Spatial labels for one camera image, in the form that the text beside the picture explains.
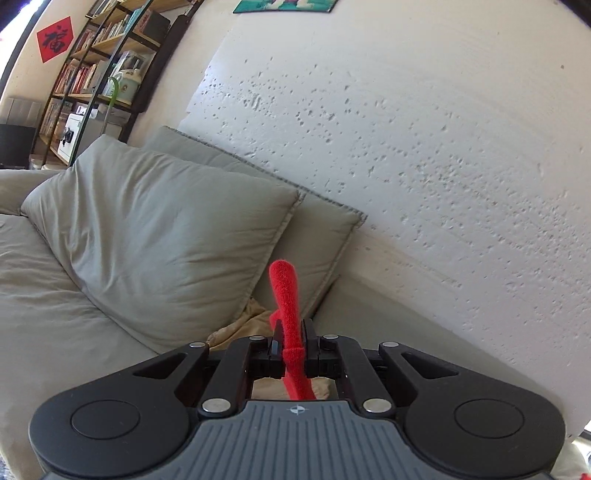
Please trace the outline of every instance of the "chinese character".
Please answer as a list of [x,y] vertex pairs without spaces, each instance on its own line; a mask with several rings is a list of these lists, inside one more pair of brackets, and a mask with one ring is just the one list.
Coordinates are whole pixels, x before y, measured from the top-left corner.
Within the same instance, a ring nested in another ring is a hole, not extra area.
[[62,40],[62,38],[64,38],[67,35],[68,30],[62,30],[61,26],[58,25],[57,30],[45,34],[45,41],[43,42],[43,47],[47,48],[47,46],[49,46],[50,50],[52,50],[54,53],[59,53],[66,46],[66,43]]

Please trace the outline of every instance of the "gray pillow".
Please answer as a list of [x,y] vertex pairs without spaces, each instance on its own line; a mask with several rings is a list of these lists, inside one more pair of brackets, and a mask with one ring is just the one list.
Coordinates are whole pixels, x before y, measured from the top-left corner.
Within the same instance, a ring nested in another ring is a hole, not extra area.
[[[292,183],[218,148],[189,137],[170,127],[161,127],[148,140],[145,150],[173,155],[201,165],[271,179],[277,184]],[[309,190],[302,204],[273,251],[271,261],[285,258],[295,265],[300,287],[300,313],[308,316],[328,286],[333,271],[353,231],[365,220],[357,210],[324,199]],[[253,296],[268,309],[275,309],[275,299],[268,275],[263,275]]]
[[0,170],[0,213],[20,215],[27,195],[57,173],[55,170]]
[[236,320],[300,201],[104,135],[22,212],[98,308],[164,352]]

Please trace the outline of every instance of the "fu character sign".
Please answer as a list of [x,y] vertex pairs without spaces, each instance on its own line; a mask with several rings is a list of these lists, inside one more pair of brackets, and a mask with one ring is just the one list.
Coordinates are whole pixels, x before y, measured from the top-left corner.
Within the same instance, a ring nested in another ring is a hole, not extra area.
[[43,63],[64,53],[74,41],[72,19],[64,18],[37,32],[37,41]]

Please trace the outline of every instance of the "storage box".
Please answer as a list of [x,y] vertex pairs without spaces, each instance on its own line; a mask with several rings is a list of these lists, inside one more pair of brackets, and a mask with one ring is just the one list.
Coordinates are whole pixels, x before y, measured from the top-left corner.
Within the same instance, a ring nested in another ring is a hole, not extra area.
[[[72,149],[74,148],[78,135],[80,134],[80,127],[82,126],[83,118],[83,115],[76,115],[75,113],[71,113],[69,115],[62,140],[60,140],[60,146],[57,149],[61,157],[69,161],[71,161]],[[100,131],[102,130],[102,128],[102,121],[93,119],[88,120],[88,123],[86,124],[86,128],[84,130],[84,134],[82,135],[80,147],[78,148],[77,157],[84,150],[90,147],[90,144],[92,142],[94,142],[97,138],[100,137]],[[118,138],[121,134],[121,126],[107,124],[107,130],[105,133],[111,137]]]

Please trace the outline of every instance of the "poster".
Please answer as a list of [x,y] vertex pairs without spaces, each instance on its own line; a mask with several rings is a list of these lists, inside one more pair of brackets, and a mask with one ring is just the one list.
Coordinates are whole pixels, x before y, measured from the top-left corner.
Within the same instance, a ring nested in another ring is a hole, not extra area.
[[39,43],[43,63],[68,51],[73,41],[74,32],[72,31],[72,19],[70,17],[37,32],[37,42]]
[[337,0],[242,0],[235,14],[265,11],[330,12]]

